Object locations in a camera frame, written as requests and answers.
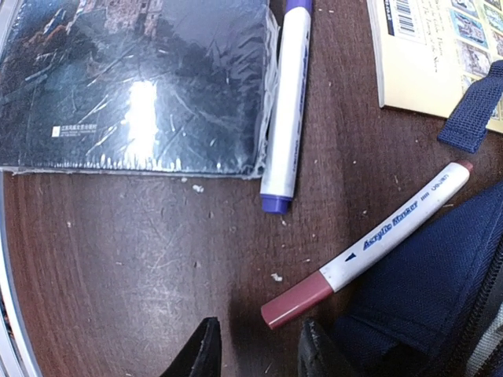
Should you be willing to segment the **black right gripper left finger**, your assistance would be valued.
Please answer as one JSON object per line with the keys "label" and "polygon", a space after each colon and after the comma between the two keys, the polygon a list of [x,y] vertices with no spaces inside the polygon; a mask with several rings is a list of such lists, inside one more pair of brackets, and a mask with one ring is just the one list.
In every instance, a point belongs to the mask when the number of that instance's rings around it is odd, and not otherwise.
{"label": "black right gripper left finger", "polygon": [[173,359],[162,377],[219,377],[222,370],[222,336],[217,317],[204,318]]}

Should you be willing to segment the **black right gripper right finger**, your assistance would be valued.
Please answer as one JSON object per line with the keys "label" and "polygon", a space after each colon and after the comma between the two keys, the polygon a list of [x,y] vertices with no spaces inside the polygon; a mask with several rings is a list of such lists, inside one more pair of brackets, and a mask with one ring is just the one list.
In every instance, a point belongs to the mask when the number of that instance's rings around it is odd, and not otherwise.
{"label": "black right gripper right finger", "polygon": [[353,376],[354,370],[313,318],[302,323],[298,345],[298,376]]}

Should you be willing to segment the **red capped white marker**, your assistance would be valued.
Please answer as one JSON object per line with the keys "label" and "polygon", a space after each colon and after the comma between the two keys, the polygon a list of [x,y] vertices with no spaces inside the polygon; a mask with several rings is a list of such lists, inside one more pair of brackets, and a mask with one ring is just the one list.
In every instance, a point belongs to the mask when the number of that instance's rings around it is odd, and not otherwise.
{"label": "red capped white marker", "polygon": [[367,235],[262,306],[267,326],[279,328],[346,287],[412,235],[468,182],[473,165],[454,161]]}

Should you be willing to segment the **navy blue backpack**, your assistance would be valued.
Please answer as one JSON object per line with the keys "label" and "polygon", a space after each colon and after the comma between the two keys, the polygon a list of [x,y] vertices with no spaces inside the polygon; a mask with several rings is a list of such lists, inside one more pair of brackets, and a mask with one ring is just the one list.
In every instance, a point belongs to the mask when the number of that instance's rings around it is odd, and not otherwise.
{"label": "navy blue backpack", "polygon": [[501,184],[373,268],[329,338],[353,376],[501,375]]}

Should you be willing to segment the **purple capped white marker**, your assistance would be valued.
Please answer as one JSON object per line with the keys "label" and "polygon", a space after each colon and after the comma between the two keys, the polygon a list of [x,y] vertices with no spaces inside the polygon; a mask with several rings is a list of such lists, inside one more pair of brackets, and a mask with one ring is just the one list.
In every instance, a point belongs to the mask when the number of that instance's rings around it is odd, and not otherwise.
{"label": "purple capped white marker", "polygon": [[260,197],[264,212],[286,214],[296,186],[309,62],[312,1],[288,1],[278,60],[277,95]]}

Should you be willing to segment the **dark Wuthering Heights book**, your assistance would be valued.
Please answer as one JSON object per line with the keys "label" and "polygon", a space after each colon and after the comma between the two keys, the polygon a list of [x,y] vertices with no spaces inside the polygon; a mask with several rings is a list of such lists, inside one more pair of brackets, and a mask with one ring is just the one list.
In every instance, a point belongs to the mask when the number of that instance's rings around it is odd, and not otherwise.
{"label": "dark Wuthering Heights book", "polygon": [[267,1],[4,1],[1,168],[259,178]]}

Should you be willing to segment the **yellow paperback book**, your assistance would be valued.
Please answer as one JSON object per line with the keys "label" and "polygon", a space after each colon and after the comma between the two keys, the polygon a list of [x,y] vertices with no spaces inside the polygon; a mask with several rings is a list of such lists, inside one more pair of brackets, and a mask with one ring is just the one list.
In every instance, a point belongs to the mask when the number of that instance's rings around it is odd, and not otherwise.
{"label": "yellow paperback book", "polygon": [[501,0],[367,3],[380,107],[448,118],[502,58]]}

